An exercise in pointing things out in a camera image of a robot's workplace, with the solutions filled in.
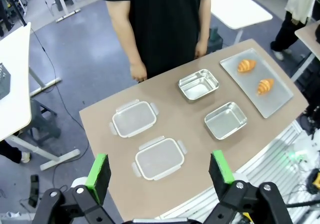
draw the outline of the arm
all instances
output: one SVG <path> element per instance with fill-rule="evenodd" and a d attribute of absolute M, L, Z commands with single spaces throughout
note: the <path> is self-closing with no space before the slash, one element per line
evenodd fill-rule
<path fill-rule="evenodd" d="M 199 8 L 200 38 L 199 41 L 208 41 L 211 21 L 211 0 L 201 0 Z"/>
<path fill-rule="evenodd" d="M 211 0 L 201 0 L 199 8 L 200 36 L 195 48 L 195 58 L 204 56 L 207 52 L 211 21 Z"/>
<path fill-rule="evenodd" d="M 130 1 L 106 2 L 113 28 L 128 56 L 132 78 L 137 81 L 147 79 L 146 67 L 137 49 L 134 31 L 129 21 Z"/>

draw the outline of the black pants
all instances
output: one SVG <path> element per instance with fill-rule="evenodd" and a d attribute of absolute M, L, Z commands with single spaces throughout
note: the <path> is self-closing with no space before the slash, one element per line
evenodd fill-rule
<path fill-rule="evenodd" d="M 0 155 L 15 163 L 20 163 L 22 157 L 21 151 L 16 147 L 10 146 L 5 140 L 0 141 Z"/>
<path fill-rule="evenodd" d="M 9 30 L 11 28 L 11 23 L 8 20 L 7 13 L 4 10 L 4 5 L 2 4 L 1 0 L 0 0 L 0 18 L 3 19 L 6 28 Z M 4 30 L 0 25 L 0 36 L 3 36 L 3 35 L 4 35 Z"/>
<path fill-rule="evenodd" d="M 271 43 L 271 49 L 277 52 L 288 49 L 293 45 L 298 37 L 294 34 L 295 31 L 306 26 L 305 24 L 299 22 L 297 25 L 294 25 L 292 22 L 292 14 L 287 12 L 285 14 L 285 21 L 282 23 L 281 29 L 278 35 L 275 38 L 275 41 Z"/>

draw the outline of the chair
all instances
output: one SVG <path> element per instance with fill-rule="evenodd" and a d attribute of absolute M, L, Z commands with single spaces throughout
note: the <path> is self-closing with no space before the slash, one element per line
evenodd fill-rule
<path fill-rule="evenodd" d="M 42 143 L 49 138 L 59 138 L 61 130 L 56 126 L 55 117 L 57 113 L 49 109 L 47 106 L 41 104 L 37 100 L 30 100 L 31 107 L 31 122 L 28 126 L 22 129 L 23 132 L 26 132 L 34 142 L 39 146 L 42 146 Z M 50 112 L 50 118 L 46 119 L 43 117 L 43 114 Z M 35 139 L 33 134 L 33 128 L 37 129 L 39 132 L 46 132 L 47 134 L 40 139 Z"/>

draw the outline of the metal tray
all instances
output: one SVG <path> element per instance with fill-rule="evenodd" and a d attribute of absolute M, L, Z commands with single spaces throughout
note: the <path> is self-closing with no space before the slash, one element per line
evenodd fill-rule
<path fill-rule="evenodd" d="M 219 88 L 219 82 L 209 70 L 203 69 L 179 80 L 178 86 L 188 101 L 193 102 Z"/>
<path fill-rule="evenodd" d="M 243 59 L 256 60 L 255 68 L 247 73 L 239 73 L 238 65 Z M 269 118 L 294 96 L 277 73 L 254 49 L 222 60 L 220 64 L 242 88 L 264 118 Z M 273 88 L 264 95 L 258 95 L 259 82 L 269 78 L 274 79 Z"/>
<path fill-rule="evenodd" d="M 235 102 L 229 102 L 209 113 L 204 122 L 218 140 L 232 135 L 247 123 L 247 117 Z"/>

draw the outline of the croissant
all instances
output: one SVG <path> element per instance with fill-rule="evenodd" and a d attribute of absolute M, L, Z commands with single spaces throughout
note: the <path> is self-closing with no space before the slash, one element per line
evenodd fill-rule
<path fill-rule="evenodd" d="M 258 91 L 257 91 L 258 94 L 262 95 L 269 92 L 272 89 L 274 83 L 275 83 L 274 79 L 261 80 L 258 85 Z"/>
<path fill-rule="evenodd" d="M 242 60 L 238 65 L 238 72 L 248 72 L 256 66 L 255 60 Z"/>

